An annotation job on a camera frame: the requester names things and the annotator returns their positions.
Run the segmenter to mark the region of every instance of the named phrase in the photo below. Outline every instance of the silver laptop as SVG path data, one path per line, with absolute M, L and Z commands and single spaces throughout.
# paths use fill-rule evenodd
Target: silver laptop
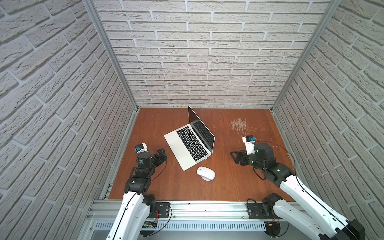
M 215 136 L 188 105 L 189 124 L 164 135 L 185 171 L 207 159 L 214 150 Z

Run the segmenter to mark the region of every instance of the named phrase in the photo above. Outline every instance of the white mouse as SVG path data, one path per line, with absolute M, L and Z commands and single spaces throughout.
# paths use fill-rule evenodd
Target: white mouse
M 215 178 L 215 172 L 207 167 L 199 167 L 197 174 L 205 181 L 212 181 Z

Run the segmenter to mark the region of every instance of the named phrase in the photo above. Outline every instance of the wooden tabletop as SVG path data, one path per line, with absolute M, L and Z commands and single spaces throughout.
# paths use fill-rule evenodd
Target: wooden tabletop
M 253 135 L 256 139 L 274 142 L 285 147 L 272 115 L 267 109 L 194 109 L 196 114 L 215 136 L 212 156 L 183 171 L 168 146 L 164 135 L 188 124 L 186 108 L 142 108 L 137 117 L 131 138 L 120 164 L 109 199 L 122 199 L 124 185 L 131 169 L 136 166 L 134 147 L 146 143 L 148 149 L 166 151 L 167 167 L 156 178 L 148 190 L 157 200 L 215 200 L 245 201 L 248 198 L 262 200 L 275 192 L 287 201 L 293 199 L 273 183 L 259 179 L 251 166 L 236 165 L 229 152 L 245 150 L 242 137 Z M 242 119 L 247 122 L 246 133 L 232 130 L 231 122 Z M 293 169 L 287 153 L 273 147 L 276 161 Z M 156 177 L 165 167 L 165 163 L 156 168 Z M 214 180 L 207 182 L 197 175 L 197 168 L 208 167 L 215 171 Z

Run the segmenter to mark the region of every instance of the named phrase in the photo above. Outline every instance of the white brick wall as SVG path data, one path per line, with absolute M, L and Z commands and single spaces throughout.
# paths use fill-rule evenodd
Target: white brick wall
M 274 112 L 300 177 L 367 239 L 384 238 L 383 6 L 344 0 Z
M 0 1 L 0 239 L 76 239 L 132 113 L 80 0 Z
M 269 108 L 328 1 L 95 4 L 139 106 Z

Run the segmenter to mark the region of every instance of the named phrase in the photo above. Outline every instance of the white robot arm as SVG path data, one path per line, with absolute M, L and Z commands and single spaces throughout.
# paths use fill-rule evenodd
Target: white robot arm
M 125 183 L 122 204 L 106 240 L 137 239 L 145 220 L 155 211 L 155 197 L 146 192 L 155 168 L 166 161 L 167 156 L 164 149 L 151 154 L 145 143 L 137 145 L 135 151 L 137 167 Z
M 243 137 L 243 142 L 246 150 L 231 152 L 234 161 L 261 170 L 264 179 L 273 182 L 291 196 L 311 217 L 293 208 L 277 194 L 263 199 L 263 208 L 267 214 L 285 219 L 313 240 L 365 239 L 364 227 L 358 221 L 349 221 L 336 212 L 305 186 L 291 169 L 277 163 L 273 149 L 267 143 L 255 144 L 256 139 L 252 135 Z

